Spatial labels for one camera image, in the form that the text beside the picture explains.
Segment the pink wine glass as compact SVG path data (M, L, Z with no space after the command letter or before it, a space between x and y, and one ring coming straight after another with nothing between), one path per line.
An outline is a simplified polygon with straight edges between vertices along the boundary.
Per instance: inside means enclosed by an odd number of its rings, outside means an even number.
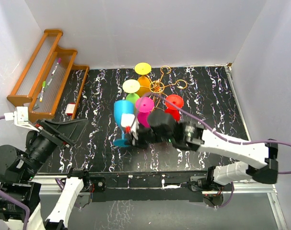
M149 97L141 97L136 101L135 107L138 111L137 115L138 122L142 124L144 127L149 128L150 125L147 121L147 118L154 108L153 100Z

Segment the blue wine glass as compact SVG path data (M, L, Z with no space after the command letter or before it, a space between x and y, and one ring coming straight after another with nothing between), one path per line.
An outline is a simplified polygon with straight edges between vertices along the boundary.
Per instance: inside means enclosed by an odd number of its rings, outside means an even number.
M114 141L116 147L128 146L125 144L127 141L125 138L125 129L131 126L132 121L129 124L131 118L134 119L134 104L127 100L116 101L114 103L114 119L117 126L121 129L121 139Z

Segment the red wine glass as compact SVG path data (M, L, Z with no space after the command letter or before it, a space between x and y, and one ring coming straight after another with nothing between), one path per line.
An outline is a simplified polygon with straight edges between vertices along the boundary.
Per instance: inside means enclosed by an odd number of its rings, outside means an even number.
M179 113L179 108L182 108L184 105L184 100L181 96L176 95L176 94L171 94L166 97L166 109L165 113L170 114L175 121L180 120L180 113Z

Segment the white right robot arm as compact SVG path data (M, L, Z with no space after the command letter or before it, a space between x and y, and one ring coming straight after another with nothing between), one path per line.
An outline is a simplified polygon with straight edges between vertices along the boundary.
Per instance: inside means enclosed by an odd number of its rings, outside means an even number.
M250 144L227 135L214 135L203 125L178 122L162 111L150 113L147 122L149 127L144 127L135 115L123 114L120 126L125 131L125 143L146 149L151 143L171 142L179 150L209 152L236 160L226 166L209 167L205 177L189 182L195 189L218 190L234 181L249 179L262 184L275 184L278 180L277 144Z

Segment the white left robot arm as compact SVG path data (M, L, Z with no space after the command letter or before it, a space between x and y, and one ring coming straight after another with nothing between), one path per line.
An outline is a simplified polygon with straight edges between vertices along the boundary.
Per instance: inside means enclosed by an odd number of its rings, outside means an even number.
M41 216L41 184L33 178L56 148L75 146L88 125L87 119L65 122L37 120L27 124L26 150L0 146L0 220L11 230L66 230L81 191L90 188L86 169L71 168L61 195L49 214Z

